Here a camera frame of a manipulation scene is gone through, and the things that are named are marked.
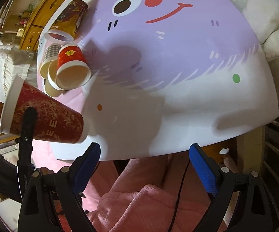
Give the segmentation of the tall red gold paper cup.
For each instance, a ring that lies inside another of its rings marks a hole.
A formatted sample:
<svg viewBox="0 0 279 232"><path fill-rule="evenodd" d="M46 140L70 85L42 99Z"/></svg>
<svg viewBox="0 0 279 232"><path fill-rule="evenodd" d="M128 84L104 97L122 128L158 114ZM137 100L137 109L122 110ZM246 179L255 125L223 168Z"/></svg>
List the tall red gold paper cup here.
<svg viewBox="0 0 279 232"><path fill-rule="evenodd" d="M82 115L19 76L13 79L5 99L0 118L0 132L19 136L24 113L30 107L37 112L34 139L62 143L78 143L82 140Z"/></svg>

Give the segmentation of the kraft brown paper cup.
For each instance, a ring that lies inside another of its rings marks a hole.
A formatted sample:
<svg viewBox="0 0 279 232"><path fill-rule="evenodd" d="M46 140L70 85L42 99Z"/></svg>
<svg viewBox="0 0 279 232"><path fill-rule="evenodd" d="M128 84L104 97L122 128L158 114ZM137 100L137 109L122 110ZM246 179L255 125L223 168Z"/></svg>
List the kraft brown paper cup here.
<svg viewBox="0 0 279 232"><path fill-rule="evenodd" d="M47 71L47 78L45 82L45 92L51 97L59 97L64 94L66 90L61 89L57 86L55 79L57 77L57 65L58 60L54 60L49 64Z"/></svg>

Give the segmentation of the small red paper cup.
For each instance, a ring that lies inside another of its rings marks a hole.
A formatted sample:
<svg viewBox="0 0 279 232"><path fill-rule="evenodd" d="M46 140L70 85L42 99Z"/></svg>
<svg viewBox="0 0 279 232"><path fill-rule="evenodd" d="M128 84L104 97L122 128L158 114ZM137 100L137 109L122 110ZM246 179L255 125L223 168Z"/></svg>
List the small red paper cup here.
<svg viewBox="0 0 279 232"><path fill-rule="evenodd" d="M58 53L55 83L64 90L73 90L86 84L91 78L91 70L80 47L66 44Z"/></svg>

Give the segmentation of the grey checkered paper cup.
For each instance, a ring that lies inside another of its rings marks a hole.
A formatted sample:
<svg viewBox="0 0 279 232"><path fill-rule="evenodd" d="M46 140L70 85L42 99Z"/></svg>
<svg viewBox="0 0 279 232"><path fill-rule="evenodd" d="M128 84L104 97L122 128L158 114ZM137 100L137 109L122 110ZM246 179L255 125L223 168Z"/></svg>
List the grey checkered paper cup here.
<svg viewBox="0 0 279 232"><path fill-rule="evenodd" d="M42 78L44 78L44 79L47 78L49 65L52 61L58 59L58 53L59 53L60 49L61 49L61 45L55 44L55 43L49 45L46 48L45 54L44 54L44 59L41 62L40 69L39 69L40 76L42 76Z"/></svg>

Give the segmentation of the brown patterned plastic cup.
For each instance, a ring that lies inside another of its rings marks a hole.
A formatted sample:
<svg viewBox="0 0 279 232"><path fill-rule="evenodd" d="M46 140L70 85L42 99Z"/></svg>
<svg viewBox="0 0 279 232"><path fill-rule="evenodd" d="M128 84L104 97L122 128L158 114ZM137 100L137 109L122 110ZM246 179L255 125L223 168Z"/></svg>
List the brown patterned plastic cup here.
<svg viewBox="0 0 279 232"><path fill-rule="evenodd" d="M44 37L57 44L73 42L87 9L88 4L85 1L72 0L44 33Z"/></svg>

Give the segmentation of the pink fluffy blanket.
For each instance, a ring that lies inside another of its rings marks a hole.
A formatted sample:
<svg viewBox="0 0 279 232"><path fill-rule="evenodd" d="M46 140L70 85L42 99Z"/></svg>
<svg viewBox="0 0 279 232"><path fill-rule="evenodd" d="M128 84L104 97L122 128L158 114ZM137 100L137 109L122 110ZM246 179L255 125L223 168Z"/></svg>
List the pink fluffy blanket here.
<svg viewBox="0 0 279 232"><path fill-rule="evenodd" d="M192 231L210 198L188 152L131 159L118 173L102 161L84 190L97 231Z"/></svg>

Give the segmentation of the white lace covered furniture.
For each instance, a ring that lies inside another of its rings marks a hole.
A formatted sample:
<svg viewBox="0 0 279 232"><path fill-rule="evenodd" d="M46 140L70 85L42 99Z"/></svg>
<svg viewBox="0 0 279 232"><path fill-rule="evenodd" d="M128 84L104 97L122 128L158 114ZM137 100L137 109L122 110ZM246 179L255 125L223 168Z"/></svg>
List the white lace covered furniture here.
<svg viewBox="0 0 279 232"><path fill-rule="evenodd" d="M13 34L0 36L0 102L5 102L15 76L37 86L37 53L21 50Z"/></svg>

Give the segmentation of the cartoon printed tablecloth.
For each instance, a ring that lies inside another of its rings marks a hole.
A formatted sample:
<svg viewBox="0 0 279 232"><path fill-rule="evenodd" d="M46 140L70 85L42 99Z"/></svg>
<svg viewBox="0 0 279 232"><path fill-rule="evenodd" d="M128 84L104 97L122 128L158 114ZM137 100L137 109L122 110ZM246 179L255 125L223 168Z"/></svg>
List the cartoon printed tablecloth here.
<svg viewBox="0 0 279 232"><path fill-rule="evenodd" d="M76 43L91 79L58 100L82 113L81 142L51 143L74 160L186 151L264 126L279 114L265 54L230 0L86 0Z"/></svg>

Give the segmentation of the wooden dresser with drawers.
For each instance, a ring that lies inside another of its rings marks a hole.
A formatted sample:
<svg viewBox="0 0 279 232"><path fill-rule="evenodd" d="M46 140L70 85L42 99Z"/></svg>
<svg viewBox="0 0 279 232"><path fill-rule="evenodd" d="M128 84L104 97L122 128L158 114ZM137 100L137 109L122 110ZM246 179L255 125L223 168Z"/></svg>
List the wooden dresser with drawers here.
<svg viewBox="0 0 279 232"><path fill-rule="evenodd" d="M32 0L23 12L10 15L14 1L18 0L9 0L0 9L0 32L20 37L21 50L36 51L42 30L65 0Z"/></svg>

